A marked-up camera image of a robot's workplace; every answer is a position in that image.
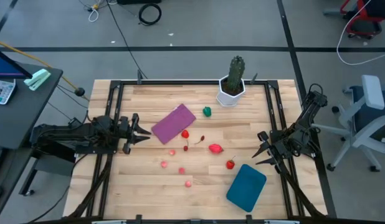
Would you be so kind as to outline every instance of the potted cactus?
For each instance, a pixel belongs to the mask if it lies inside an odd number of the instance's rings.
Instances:
[[[219,80],[219,93],[216,98],[222,106],[235,106],[239,98],[245,93],[245,85],[242,75],[245,70],[245,62],[241,56],[231,60],[229,75]]]

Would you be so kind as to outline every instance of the monitor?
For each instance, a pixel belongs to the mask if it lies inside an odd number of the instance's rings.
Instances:
[[[32,75],[15,61],[0,52],[0,78],[32,78]]]

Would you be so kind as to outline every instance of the yellow cable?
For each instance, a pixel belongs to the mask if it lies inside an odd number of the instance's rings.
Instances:
[[[5,44],[5,43],[3,43],[3,42],[1,42],[1,41],[0,41],[0,45],[2,45],[3,47],[7,47],[8,49],[13,50],[13,51],[15,51],[15,52],[17,52],[17,53],[20,53],[20,54],[22,54],[23,56],[29,57],[29,58],[31,58],[31,59],[33,59],[33,60],[36,60],[36,61],[42,63],[43,65],[45,65],[45,66],[48,67],[48,68],[53,68],[53,67],[51,67],[48,63],[43,62],[43,61],[40,60],[39,58],[37,58],[37,57],[35,57],[35,56],[33,56],[33,55],[29,55],[29,54],[27,54],[27,53],[25,53],[25,52],[23,52],[23,51],[18,50],[18,49],[15,49],[14,47],[11,47],[10,45],[7,45],[7,44]],[[61,76],[61,78],[62,78],[65,82],[67,82],[70,86],[72,86],[72,88],[74,88],[75,90],[78,89],[74,84],[72,84],[72,83],[71,83],[67,78],[65,78],[64,76]],[[83,95],[82,97],[83,97],[85,100],[90,101],[85,95]]]

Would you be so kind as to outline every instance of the green pepper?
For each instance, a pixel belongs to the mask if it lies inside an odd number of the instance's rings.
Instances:
[[[208,106],[205,106],[204,109],[202,109],[202,112],[204,113],[205,116],[210,117],[212,115],[211,108]]]

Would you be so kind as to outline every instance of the calculator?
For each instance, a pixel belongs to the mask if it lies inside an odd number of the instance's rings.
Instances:
[[[16,87],[17,85],[15,79],[13,82],[0,80],[0,105],[7,104],[11,95],[15,93]]]

